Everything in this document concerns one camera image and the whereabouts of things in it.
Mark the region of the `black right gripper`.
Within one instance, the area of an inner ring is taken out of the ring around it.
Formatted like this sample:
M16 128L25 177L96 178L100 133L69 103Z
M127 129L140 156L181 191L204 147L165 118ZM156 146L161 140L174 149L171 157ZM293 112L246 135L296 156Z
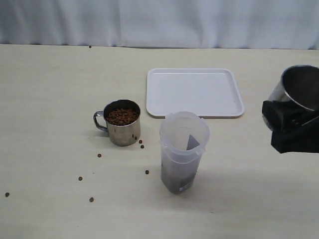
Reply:
M303 108L293 101L263 101L263 120L273 131L271 146L277 152L319 152L319 119L285 132L296 127L302 113Z

